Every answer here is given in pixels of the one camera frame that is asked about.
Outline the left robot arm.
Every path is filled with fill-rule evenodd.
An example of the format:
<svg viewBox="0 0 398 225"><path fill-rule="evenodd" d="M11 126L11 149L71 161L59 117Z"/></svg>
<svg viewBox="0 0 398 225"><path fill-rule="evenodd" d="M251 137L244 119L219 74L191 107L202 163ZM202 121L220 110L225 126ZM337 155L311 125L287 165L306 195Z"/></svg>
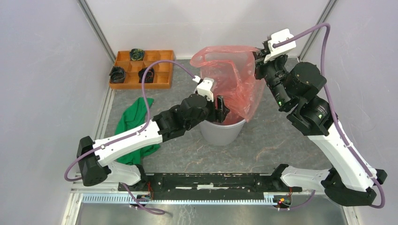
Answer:
<svg viewBox="0 0 398 225"><path fill-rule="evenodd" d="M162 111L148 123L129 131L95 141L89 136L83 137L77 150L80 179L86 187L109 180L142 191L147 186L143 167L118 163L118 158L149 145L181 137L205 120L222 123L229 112L222 96L209 101L199 94L191 94L181 104Z"/></svg>

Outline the grey plastic trash bin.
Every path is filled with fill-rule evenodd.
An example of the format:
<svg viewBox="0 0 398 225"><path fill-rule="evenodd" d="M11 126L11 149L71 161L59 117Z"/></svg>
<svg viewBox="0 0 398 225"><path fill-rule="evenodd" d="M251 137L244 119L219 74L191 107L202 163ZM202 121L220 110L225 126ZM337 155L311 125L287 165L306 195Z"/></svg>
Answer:
<svg viewBox="0 0 398 225"><path fill-rule="evenodd" d="M221 125L205 120L199 124L199 128L208 143L225 146L236 140L245 123L244 119L231 125Z"/></svg>

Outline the red plastic trash bag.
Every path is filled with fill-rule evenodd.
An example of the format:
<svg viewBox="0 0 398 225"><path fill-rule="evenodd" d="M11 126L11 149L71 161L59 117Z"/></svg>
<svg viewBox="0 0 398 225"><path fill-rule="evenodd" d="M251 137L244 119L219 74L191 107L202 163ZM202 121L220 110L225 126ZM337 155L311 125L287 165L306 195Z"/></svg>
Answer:
<svg viewBox="0 0 398 225"><path fill-rule="evenodd" d="M222 96L230 112L225 125L241 119L249 122L255 115L266 86L264 80L255 78L255 53L259 49L247 45L208 46L190 60L190 65L200 69L201 78L215 82L213 93Z"/></svg>

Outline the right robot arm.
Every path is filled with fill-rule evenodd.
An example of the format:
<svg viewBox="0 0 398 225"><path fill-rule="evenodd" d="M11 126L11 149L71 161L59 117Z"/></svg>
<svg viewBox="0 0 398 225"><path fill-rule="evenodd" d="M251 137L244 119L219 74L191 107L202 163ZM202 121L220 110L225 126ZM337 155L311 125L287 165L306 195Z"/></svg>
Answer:
<svg viewBox="0 0 398 225"><path fill-rule="evenodd" d="M373 186L383 184L387 173L371 167L354 146L348 145L337 116L318 96L326 78L312 63L300 62L288 71L287 55L267 61L266 53L253 53L255 78L265 80L279 111L287 113L292 125L315 143L332 165L330 169L309 170L281 164L272 173L272 188L311 189L342 206L371 206L377 196Z"/></svg>

